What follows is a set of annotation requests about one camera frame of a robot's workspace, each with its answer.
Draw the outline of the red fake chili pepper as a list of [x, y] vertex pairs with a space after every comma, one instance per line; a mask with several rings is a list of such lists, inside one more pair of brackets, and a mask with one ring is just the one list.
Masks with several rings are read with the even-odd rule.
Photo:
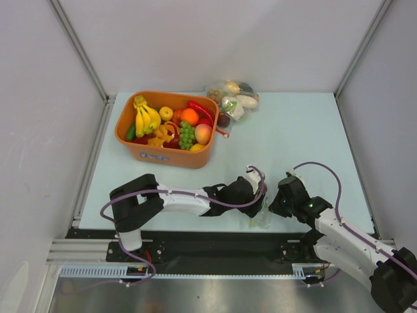
[[203, 114], [207, 119], [209, 119], [210, 124], [212, 126], [214, 125], [214, 117], [211, 114], [211, 112], [208, 109], [206, 109], [206, 107], [193, 100], [187, 101], [187, 107], [195, 110], [197, 113]]

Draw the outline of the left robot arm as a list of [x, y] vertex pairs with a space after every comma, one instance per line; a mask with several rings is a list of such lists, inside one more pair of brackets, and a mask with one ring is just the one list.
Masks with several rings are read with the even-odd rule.
[[121, 254], [136, 261], [143, 255], [141, 228], [161, 212], [217, 217], [236, 209], [253, 218], [263, 206], [265, 175], [253, 166], [229, 185], [217, 184], [197, 190], [161, 185], [147, 173], [110, 193], [100, 216], [113, 223], [121, 242]]

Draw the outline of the clear zip top bag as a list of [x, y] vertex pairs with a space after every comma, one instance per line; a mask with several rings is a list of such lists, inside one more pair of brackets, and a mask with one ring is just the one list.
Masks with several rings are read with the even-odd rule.
[[249, 228], [268, 229], [271, 223], [271, 212], [268, 208], [268, 197], [264, 196], [261, 202], [260, 211], [253, 217], [250, 218], [248, 223]]

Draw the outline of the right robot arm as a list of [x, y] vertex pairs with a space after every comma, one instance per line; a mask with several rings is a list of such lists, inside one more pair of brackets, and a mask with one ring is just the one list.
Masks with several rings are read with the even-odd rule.
[[269, 209], [307, 224], [311, 229], [300, 245], [302, 257], [335, 265], [363, 285], [384, 312], [405, 312], [416, 304], [416, 256], [348, 225], [329, 202], [311, 197], [298, 177], [278, 183]]

